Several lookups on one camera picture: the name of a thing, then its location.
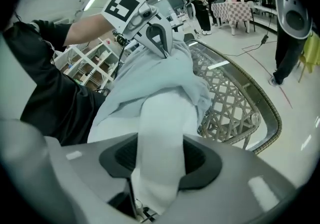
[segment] white cloth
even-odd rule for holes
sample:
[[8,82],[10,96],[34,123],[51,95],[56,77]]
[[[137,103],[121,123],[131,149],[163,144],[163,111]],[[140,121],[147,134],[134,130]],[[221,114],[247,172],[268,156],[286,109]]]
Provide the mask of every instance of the white cloth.
[[183,134],[197,134],[211,105],[208,84],[193,74],[191,53],[175,37],[162,59],[137,49],[119,70],[114,88],[99,109],[88,143],[138,132],[134,195],[162,214],[175,200],[185,175]]

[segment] gray plastic surface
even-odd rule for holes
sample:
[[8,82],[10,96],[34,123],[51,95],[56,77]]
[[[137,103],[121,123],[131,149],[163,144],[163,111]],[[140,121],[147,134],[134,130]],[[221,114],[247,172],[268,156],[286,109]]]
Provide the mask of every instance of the gray plastic surface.
[[[134,134],[62,148],[55,138],[44,139],[35,128],[20,121],[1,122],[1,131],[5,136],[0,143],[1,160],[12,182],[53,223],[136,223],[106,204],[124,190],[126,181],[110,177],[99,164],[103,150]],[[202,137],[187,137],[220,155],[221,173],[201,190],[178,192],[157,223],[265,222],[282,206],[264,213],[248,186],[257,176],[263,177],[280,203],[295,192],[288,180],[254,153]],[[74,152],[78,154],[67,160],[66,155]]]
[[[104,195],[103,198],[106,199],[109,194],[115,195],[117,192],[114,191],[113,178],[110,178],[110,184],[106,187],[92,178],[101,177],[103,175],[101,172],[105,173],[101,167],[98,168],[100,152],[128,137],[130,135],[62,149],[65,154],[74,151],[82,153],[81,157],[70,161],[72,167],[95,194]],[[214,221],[239,224],[261,217],[264,212],[248,186],[248,181],[257,176],[263,176],[264,181],[280,201],[295,191],[288,180],[254,153],[202,137],[188,137],[190,140],[213,148],[222,158],[222,171],[215,181],[204,189],[179,192],[177,199],[157,219],[157,223],[185,224]]]
[[[312,18],[309,16],[307,9],[300,0],[276,0],[277,16],[282,29],[290,36],[298,39],[307,38],[312,25]],[[303,23],[303,27],[295,29],[288,23],[288,12],[295,12],[301,16],[301,20],[296,17],[291,21],[292,25]]]

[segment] red line on floor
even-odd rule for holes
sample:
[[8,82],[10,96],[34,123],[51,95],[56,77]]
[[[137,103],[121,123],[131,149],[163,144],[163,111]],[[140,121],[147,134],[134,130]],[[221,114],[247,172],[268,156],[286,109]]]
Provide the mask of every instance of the red line on floor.
[[[258,64],[260,64],[261,67],[262,67],[263,69],[265,69],[265,71],[266,71],[270,76],[272,76],[272,74],[271,74],[270,72],[268,72],[268,70],[267,70],[257,59],[255,59],[255,58],[254,58],[252,55],[250,55],[248,52],[246,52],[246,53],[247,53],[249,56],[251,56]],[[291,105],[291,103],[290,103],[287,95],[286,95],[285,92],[283,91],[283,89],[282,89],[281,87],[279,87],[279,88],[280,88],[281,92],[283,93],[284,97],[286,98],[286,100],[288,101],[291,109],[293,109],[293,107],[292,107],[292,105]]]

